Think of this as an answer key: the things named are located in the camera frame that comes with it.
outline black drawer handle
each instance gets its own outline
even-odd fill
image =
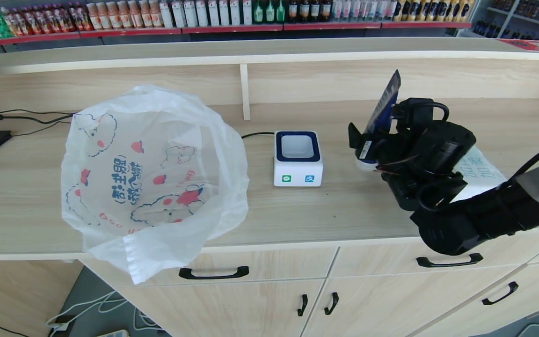
[[[519,289],[519,285],[517,284],[517,282],[513,281],[513,282],[509,283],[509,292],[505,296],[497,299],[496,301],[490,301],[488,299],[483,299],[483,300],[481,300],[481,302],[483,303],[483,305],[493,305],[493,304],[499,303],[503,299],[511,296],[511,294],[516,292],[517,289]]]
[[[475,264],[475,263],[478,263],[480,262],[481,260],[483,260],[483,256],[481,256],[481,254],[479,253],[471,253],[469,254],[469,258],[470,260],[468,262],[459,262],[459,263],[443,263],[443,264],[438,264],[438,263],[432,263],[430,261],[430,259],[428,259],[427,257],[425,256],[420,256],[418,257],[416,260],[417,260],[417,264],[422,266],[422,267],[426,267],[426,268],[440,268],[440,267],[459,267],[459,266],[469,266],[471,264]]]
[[[297,316],[301,317],[303,316],[303,312],[305,312],[305,308],[306,308],[306,305],[307,305],[307,298],[306,298],[306,294],[303,294],[303,305],[301,307],[301,309],[297,309]]]
[[[338,293],[332,293],[332,307],[330,309],[324,308],[323,312],[326,315],[329,315],[334,311],[334,308],[336,307],[336,304],[338,304]]]
[[[236,272],[232,275],[222,275],[218,277],[196,277],[193,275],[193,270],[191,268],[180,268],[178,276],[186,279],[227,279],[227,278],[241,278],[248,275],[248,266],[238,267]]]

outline dark bottle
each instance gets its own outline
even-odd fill
[[[302,23],[309,22],[309,0],[301,0],[299,3],[299,19]]]
[[[330,21],[330,10],[332,9],[332,0],[321,0],[321,6],[319,7],[319,21]]]
[[[288,0],[288,22],[296,23],[297,22],[297,0]]]
[[[319,0],[311,0],[311,8],[309,9],[309,17],[311,22],[319,21]]]

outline store shelf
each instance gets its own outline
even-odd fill
[[[180,34],[180,28],[138,28],[138,29],[118,29],[118,30],[90,30],[80,32],[81,38],[91,37],[113,37],[113,36],[150,36]]]
[[[374,29],[380,26],[380,22],[285,23],[284,30]]]
[[[382,28],[471,28],[471,22],[388,21]]]
[[[503,11],[502,9],[494,8],[494,7],[488,7],[488,11],[493,11],[495,13],[501,13],[504,15],[508,15],[509,13],[507,11]]]
[[[522,15],[513,14],[513,17],[515,17],[515,18],[517,18],[517,19],[524,20],[524,21],[528,21],[528,22],[533,22],[533,23],[539,24],[539,21],[538,21],[538,20],[531,19],[531,18],[529,18],[529,17],[524,17],[524,16],[522,16]]]
[[[182,33],[227,33],[227,32],[275,32],[282,30],[281,23],[269,25],[218,26],[218,27],[184,27]]]
[[[3,45],[3,44],[15,44],[15,43],[27,43],[27,42],[74,40],[74,39],[77,39],[77,38],[80,38],[80,34],[78,32],[58,33],[58,34],[40,34],[40,35],[36,35],[36,36],[0,38],[0,45]]]

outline cabinet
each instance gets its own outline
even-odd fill
[[[328,279],[303,337],[406,336],[515,266]],[[338,303],[330,315],[338,294]]]
[[[118,292],[173,337],[298,337],[323,279],[193,286],[135,286]],[[303,295],[307,305],[302,309]]]
[[[494,302],[485,305],[484,300]],[[490,286],[469,303],[418,333],[417,337],[466,337],[488,333],[539,310],[539,264]]]

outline white plastic bag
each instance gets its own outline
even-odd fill
[[[196,96],[138,86],[73,116],[62,218],[135,284],[238,226],[247,187],[241,137]]]

